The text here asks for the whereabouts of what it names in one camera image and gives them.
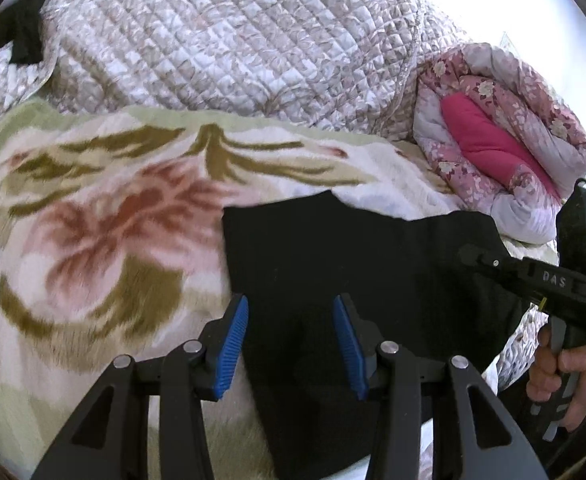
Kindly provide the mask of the floral fleece blanket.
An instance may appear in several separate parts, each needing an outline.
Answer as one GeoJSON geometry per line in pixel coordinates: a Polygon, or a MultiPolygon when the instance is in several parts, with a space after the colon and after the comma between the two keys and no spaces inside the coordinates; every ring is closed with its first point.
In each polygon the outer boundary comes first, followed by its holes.
{"type": "Polygon", "coordinates": [[[335,192],[416,220],[461,208],[409,142],[219,112],[0,120],[0,469],[27,479],[115,356],[220,315],[224,207],[335,192]]]}

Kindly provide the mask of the pink floral rolled comforter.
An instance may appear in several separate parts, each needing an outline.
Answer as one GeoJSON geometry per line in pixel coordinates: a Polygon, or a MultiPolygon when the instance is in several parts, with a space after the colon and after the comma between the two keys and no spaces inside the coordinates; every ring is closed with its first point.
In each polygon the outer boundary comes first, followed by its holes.
{"type": "Polygon", "coordinates": [[[586,132],[540,73],[490,44],[461,44],[419,73],[413,139],[469,210],[541,245],[586,176],[586,132]]]}

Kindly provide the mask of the dark clothes pile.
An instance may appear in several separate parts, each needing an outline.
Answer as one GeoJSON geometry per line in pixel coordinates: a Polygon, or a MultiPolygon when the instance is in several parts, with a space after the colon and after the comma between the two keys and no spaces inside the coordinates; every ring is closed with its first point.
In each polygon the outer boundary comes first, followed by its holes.
{"type": "Polygon", "coordinates": [[[13,49],[11,63],[38,64],[43,59],[40,38],[40,10],[46,0],[4,0],[12,16],[13,49]]]}

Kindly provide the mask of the quilted beige bedspread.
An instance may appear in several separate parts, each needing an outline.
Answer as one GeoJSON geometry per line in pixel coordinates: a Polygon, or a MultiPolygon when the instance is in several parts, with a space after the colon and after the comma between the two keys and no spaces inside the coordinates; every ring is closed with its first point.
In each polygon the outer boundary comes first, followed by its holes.
{"type": "Polygon", "coordinates": [[[428,0],[46,0],[43,59],[11,63],[0,0],[0,117],[41,96],[63,113],[221,110],[390,140],[416,77],[463,32],[428,0]]]}

